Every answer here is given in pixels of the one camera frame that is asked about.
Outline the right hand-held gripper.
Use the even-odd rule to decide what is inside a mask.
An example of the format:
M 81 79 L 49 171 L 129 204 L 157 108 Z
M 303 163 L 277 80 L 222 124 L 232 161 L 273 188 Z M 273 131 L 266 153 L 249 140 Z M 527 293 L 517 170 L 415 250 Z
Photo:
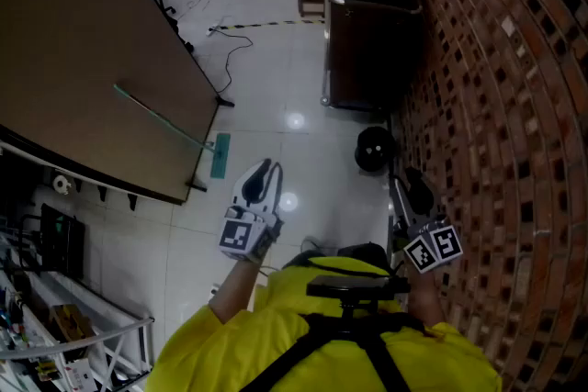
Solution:
M 435 198 L 420 170 L 407 167 L 405 176 L 408 190 L 399 176 L 390 178 L 390 202 L 394 223 L 408 227 L 411 221 L 433 215 Z M 458 231 L 447 219 L 402 229 L 398 242 L 401 253 L 419 274 L 431 272 L 463 255 Z

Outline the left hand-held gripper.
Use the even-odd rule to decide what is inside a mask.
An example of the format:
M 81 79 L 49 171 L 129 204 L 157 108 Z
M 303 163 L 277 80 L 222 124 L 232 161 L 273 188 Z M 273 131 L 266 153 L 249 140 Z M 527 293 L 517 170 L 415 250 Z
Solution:
M 227 209 L 219 241 L 220 251 L 229 258 L 262 263 L 279 237 L 283 221 L 275 213 L 282 193 L 283 169 L 279 162 L 270 169 L 271 162 L 266 158 L 255 163 L 233 186 L 234 206 Z

